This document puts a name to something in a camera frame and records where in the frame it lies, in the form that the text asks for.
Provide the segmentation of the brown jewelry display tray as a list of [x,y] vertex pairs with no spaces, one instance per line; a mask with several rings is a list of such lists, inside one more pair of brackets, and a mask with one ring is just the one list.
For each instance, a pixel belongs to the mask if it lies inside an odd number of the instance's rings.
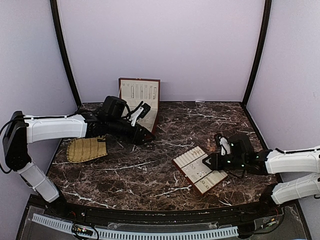
[[172,160],[174,166],[200,195],[206,194],[228,176],[223,170],[211,170],[206,166],[203,160],[208,156],[196,146]]

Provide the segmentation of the red wooden jewelry box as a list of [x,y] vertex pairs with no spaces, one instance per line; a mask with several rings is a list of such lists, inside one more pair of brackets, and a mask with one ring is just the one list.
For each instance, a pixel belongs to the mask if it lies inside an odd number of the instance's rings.
[[131,111],[140,103],[150,106],[149,112],[143,118],[139,118],[137,123],[152,134],[156,132],[159,120],[160,83],[159,79],[125,77],[118,79],[119,97],[126,101]]

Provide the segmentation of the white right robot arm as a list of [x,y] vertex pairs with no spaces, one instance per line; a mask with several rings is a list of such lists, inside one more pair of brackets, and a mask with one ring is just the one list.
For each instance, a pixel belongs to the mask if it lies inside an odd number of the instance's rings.
[[275,205],[309,196],[320,197],[319,146],[291,151],[276,148],[256,152],[232,143],[229,151],[222,147],[221,153],[208,155],[202,163],[212,171],[242,170],[258,176],[306,173],[297,179],[270,186],[267,196],[255,205],[255,213],[260,217],[266,217]]

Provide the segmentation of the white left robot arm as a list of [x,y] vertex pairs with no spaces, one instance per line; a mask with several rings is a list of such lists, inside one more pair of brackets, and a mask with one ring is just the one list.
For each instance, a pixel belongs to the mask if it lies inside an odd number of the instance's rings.
[[98,116],[89,111],[62,116],[31,116],[15,111],[2,127],[2,145],[6,173],[15,172],[47,203],[60,218],[67,218],[70,206],[59,188],[47,177],[48,160],[62,139],[89,139],[105,135],[119,136],[134,145],[152,142],[155,136],[139,123]]

